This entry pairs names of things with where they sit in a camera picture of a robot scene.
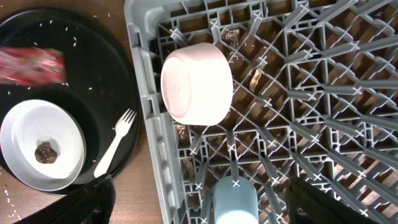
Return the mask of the white plastic fork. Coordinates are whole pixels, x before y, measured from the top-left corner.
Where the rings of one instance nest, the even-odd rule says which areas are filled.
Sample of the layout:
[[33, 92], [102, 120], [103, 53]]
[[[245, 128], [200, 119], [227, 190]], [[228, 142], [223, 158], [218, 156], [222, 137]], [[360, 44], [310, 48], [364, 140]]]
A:
[[132, 123], [136, 118], [137, 113], [132, 109], [128, 109], [118, 120], [116, 123], [114, 130], [115, 130], [115, 137], [112, 140], [112, 143], [109, 145], [107, 151], [104, 153], [103, 157], [97, 164], [94, 170], [94, 177], [98, 178], [101, 175], [105, 174], [113, 160], [113, 157], [116, 153], [116, 150], [121, 142], [122, 138], [128, 133], [130, 130]]

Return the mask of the light blue cup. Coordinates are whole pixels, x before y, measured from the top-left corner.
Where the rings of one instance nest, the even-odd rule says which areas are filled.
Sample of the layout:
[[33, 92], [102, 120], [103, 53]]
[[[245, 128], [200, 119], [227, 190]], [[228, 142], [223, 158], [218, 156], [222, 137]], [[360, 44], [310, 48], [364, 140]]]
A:
[[222, 178], [213, 191], [216, 224], [258, 224], [257, 191], [253, 184], [239, 177], [238, 184], [232, 176]]

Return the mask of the pink bowl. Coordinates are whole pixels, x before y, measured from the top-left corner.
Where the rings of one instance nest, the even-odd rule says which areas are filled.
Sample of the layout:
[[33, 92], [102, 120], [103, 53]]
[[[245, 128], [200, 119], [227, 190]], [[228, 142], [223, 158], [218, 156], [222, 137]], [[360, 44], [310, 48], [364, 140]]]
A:
[[187, 125], [220, 123], [233, 97], [229, 63], [219, 48], [207, 42], [169, 54], [162, 66], [160, 86], [171, 117]]

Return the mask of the red snack wrapper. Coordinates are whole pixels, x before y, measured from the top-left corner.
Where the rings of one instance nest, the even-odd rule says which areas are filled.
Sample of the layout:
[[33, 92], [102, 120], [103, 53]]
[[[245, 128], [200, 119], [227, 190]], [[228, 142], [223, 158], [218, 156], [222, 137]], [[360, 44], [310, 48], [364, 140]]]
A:
[[1, 84], [45, 86], [66, 80], [61, 52], [37, 47], [1, 47]]

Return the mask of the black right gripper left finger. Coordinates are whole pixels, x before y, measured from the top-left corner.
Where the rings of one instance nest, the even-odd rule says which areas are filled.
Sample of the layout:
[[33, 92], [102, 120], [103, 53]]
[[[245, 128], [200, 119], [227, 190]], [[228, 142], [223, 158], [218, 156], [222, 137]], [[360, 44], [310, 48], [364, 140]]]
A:
[[18, 223], [108, 223], [115, 202], [113, 178], [103, 174]]

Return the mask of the white plate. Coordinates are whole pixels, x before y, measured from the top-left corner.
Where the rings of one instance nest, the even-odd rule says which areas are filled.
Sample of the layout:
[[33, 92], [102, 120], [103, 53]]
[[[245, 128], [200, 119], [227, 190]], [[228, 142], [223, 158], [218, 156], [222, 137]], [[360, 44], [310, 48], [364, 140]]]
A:
[[[57, 154], [53, 164], [41, 164], [35, 150], [49, 142]], [[45, 192], [64, 189], [80, 174], [86, 156], [83, 131], [63, 108], [45, 100], [25, 100], [13, 106], [1, 124], [1, 154], [19, 181]]]

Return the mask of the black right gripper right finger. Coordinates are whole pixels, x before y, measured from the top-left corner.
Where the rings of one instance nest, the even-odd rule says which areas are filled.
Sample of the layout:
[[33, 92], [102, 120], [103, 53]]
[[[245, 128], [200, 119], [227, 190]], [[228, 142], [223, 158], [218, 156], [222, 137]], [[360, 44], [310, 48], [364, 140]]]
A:
[[291, 224], [376, 224], [298, 177], [289, 179], [285, 200]]

